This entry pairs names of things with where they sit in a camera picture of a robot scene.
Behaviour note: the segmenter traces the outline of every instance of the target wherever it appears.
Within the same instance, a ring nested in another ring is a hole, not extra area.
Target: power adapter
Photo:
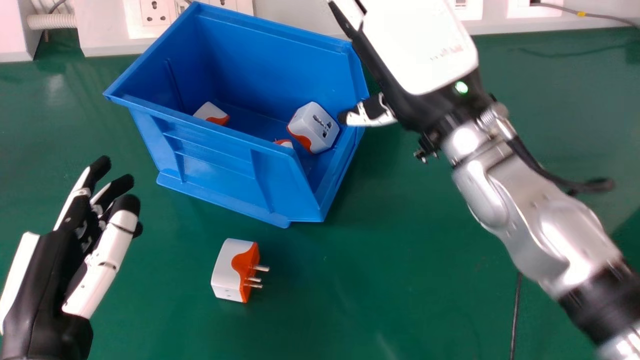
[[[318,103],[312,101],[296,111],[287,131],[308,152],[318,154],[333,146],[340,126]]]
[[[211,275],[211,287],[217,298],[247,302],[254,288],[262,288],[262,279],[256,271],[267,272],[268,266],[259,265],[258,244],[252,241],[226,239],[218,254]]]

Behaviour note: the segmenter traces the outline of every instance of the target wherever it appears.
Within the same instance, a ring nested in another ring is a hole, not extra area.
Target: white corrugated pipe
[[[76,16],[72,13],[50,13],[27,16],[27,25],[32,30],[75,29]]]

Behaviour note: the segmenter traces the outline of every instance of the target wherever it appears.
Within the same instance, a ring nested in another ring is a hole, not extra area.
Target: black and white robotic hand
[[[0,297],[2,360],[89,356],[89,319],[142,233],[133,176],[93,193],[110,168],[103,156],[84,170],[50,233],[22,235]]]
[[[473,40],[448,0],[328,0],[382,94],[339,115],[350,126],[399,122],[414,154],[444,153],[474,218],[515,266],[557,301],[607,360],[640,359],[640,277],[573,195],[604,192],[547,172],[507,108],[485,92]]]

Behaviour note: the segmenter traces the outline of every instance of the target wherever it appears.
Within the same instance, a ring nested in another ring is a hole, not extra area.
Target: robotic hand
[[[142,233],[140,201],[124,175],[92,196],[111,168],[103,156],[84,170],[50,233],[24,233],[0,297],[0,358],[85,360],[89,324],[131,240]]]
[[[598,355],[640,358],[640,277],[596,215],[572,197],[610,190],[612,182],[575,183],[538,164],[507,108],[483,89],[476,47],[447,0],[328,3],[382,89],[339,120],[398,121],[420,134],[414,155],[425,163],[442,151],[476,220],[560,303]]]

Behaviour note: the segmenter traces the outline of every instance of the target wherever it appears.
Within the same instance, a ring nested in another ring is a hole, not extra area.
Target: gray cable
[[[54,11],[56,11],[56,9],[57,9],[60,5],[64,4],[66,1],[67,1],[67,0],[58,0],[58,2],[57,2],[57,3],[53,4],[53,6],[51,7],[51,9],[49,10],[49,12],[48,12],[48,13],[53,13]]]
[[[553,4],[545,4],[545,3],[532,3],[531,6],[543,6],[545,8],[558,9],[558,10],[562,10],[564,12],[572,13],[572,14],[577,15],[579,17],[596,17],[598,19],[615,20],[615,21],[618,21],[618,22],[623,22],[623,23],[625,23],[627,25],[631,25],[634,28],[640,30],[640,25],[636,24],[635,22],[629,21],[627,19],[623,19],[621,17],[611,16],[611,15],[602,15],[602,14],[598,14],[598,13],[579,12],[577,10],[565,8],[563,6],[553,5]]]

